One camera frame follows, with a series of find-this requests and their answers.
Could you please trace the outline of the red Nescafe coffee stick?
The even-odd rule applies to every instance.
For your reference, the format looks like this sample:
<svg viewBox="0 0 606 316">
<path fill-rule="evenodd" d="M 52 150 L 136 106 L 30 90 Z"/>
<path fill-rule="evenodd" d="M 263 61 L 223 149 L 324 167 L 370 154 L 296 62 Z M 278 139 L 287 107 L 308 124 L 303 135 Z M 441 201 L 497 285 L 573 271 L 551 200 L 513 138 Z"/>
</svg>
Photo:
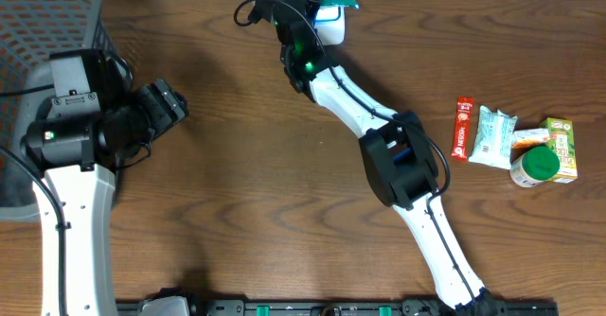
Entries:
<svg viewBox="0 0 606 316">
<path fill-rule="evenodd" d="M 451 156 L 460 161 L 467 161 L 467 141 L 471 125 L 474 99 L 472 97 L 459 97 L 457 100 L 454 141 Z"/>
</svg>

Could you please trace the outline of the light blue wipes pack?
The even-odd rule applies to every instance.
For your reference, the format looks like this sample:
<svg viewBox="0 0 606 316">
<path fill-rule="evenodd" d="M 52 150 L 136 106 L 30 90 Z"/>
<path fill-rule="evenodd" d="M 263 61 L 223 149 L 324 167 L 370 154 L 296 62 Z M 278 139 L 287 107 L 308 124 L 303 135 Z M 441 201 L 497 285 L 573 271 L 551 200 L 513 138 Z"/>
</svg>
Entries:
<svg viewBox="0 0 606 316">
<path fill-rule="evenodd" d="M 510 170 L 512 137 L 517 120 L 517 116 L 509 116 L 500 110 L 492 112 L 482 105 L 469 161 Z"/>
</svg>

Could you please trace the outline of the orange snack packet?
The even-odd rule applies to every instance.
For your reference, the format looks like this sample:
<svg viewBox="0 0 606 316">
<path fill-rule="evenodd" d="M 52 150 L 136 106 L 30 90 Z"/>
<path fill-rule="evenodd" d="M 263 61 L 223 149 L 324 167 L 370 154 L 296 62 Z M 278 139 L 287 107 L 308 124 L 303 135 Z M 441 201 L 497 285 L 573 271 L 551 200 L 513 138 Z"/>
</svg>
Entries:
<svg viewBox="0 0 606 316">
<path fill-rule="evenodd" d="M 526 149 L 545 144 L 549 140 L 550 132 L 547 128 L 518 130 L 512 135 L 511 147 L 513 149 Z"/>
</svg>

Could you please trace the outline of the green lid jar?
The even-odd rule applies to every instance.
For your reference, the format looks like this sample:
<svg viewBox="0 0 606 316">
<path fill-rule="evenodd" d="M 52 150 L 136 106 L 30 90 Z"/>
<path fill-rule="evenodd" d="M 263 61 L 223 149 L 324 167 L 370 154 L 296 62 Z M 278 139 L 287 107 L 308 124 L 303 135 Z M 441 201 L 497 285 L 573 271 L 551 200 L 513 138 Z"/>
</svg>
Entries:
<svg viewBox="0 0 606 316">
<path fill-rule="evenodd" d="M 546 146 L 537 146 L 519 156 L 509 174 L 518 186 L 529 188 L 550 180 L 559 170 L 558 155 Z"/>
</svg>

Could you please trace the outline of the green tea carton box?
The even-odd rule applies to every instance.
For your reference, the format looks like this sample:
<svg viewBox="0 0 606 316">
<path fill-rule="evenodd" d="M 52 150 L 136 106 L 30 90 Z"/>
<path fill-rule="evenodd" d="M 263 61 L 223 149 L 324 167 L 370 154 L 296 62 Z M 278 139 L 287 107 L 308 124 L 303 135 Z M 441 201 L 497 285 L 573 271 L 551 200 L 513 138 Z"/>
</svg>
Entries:
<svg viewBox="0 0 606 316">
<path fill-rule="evenodd" d="M 560 169 L 551 181 L 560 184 L 575 181 L 578 169 L 573 123 L 566 119 L 548 117 L 541 127 L 548 129 L 549 140 L 545 144 L 556 153 L 560 161 Z"/>
</svg>

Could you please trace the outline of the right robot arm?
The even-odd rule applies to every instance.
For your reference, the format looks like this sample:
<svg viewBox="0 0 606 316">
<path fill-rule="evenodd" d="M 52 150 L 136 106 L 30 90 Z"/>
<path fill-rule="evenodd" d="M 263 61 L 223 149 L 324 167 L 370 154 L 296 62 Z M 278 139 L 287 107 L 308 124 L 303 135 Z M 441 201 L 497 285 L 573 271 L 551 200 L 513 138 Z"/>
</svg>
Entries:
<svg viewBox="0 0 606 316">
<path fill-rule="evenodd" d="M 284 71 L 294 89 L 356 135 L 371 190 L 405 222 L 441 302 L 456 315 L 497 314 L 498 306 L 445 216 L 441 196 L 449 186 L 450 169 L 419 118 L 383 106 L 330 57 L 313 26 L 318 0 L 256 0 L 256 6 L 276 27 Z M 437 181 L 439 176 L 445 183 Z"/>
</svg>

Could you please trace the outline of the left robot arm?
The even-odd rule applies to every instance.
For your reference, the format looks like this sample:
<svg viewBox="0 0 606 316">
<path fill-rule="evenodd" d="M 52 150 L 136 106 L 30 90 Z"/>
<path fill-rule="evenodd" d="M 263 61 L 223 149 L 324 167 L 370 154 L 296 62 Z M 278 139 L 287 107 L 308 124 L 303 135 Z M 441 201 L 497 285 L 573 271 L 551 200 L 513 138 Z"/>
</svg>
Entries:
<svg viewBox="0 0 606 316">
<path fill-rule="evenodd" d="M 119 171 L 187 117 L 163 79 L 45 97 L 21 141 L 40 214 L 43 315 L 116 315 L 110 219 Z"/>
</svg>

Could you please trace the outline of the grey plastic mesh basket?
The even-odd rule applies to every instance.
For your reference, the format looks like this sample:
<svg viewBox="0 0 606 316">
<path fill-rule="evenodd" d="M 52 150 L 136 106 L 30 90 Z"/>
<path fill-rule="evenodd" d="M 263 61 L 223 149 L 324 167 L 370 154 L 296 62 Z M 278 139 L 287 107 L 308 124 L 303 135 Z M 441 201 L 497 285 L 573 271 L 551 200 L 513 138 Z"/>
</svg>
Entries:
<svg viewBox="0 0 606 316">
<path fill-rule="evenodd" d="M 81 48 L 115 49 L 102 0 L 1 0 L 1 145 L 20 155 L 29 124 L 44 119 L 53 89 L 48 57 Z"/>
</svg>

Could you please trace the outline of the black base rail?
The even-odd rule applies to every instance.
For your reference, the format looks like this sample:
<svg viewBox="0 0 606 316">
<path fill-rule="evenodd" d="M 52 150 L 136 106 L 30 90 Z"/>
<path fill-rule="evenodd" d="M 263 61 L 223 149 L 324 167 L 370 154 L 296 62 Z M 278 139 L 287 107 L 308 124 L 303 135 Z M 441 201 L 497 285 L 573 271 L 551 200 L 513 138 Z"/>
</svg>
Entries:
<svg viewBox="0 0 606 316">
<path fill-rule="evenodd" d="M 148 301 L 117 303 L 118 315 L 140 315 Z M 197 303 L 193 315 L 203 316 L 441 316 L 464 315 L 438 300 L 408 299 L 399 302 L 243 302 L 214 300 Z M 496 301 L 499 316 L 558 316 L 554 302 Z"/>
</svg>

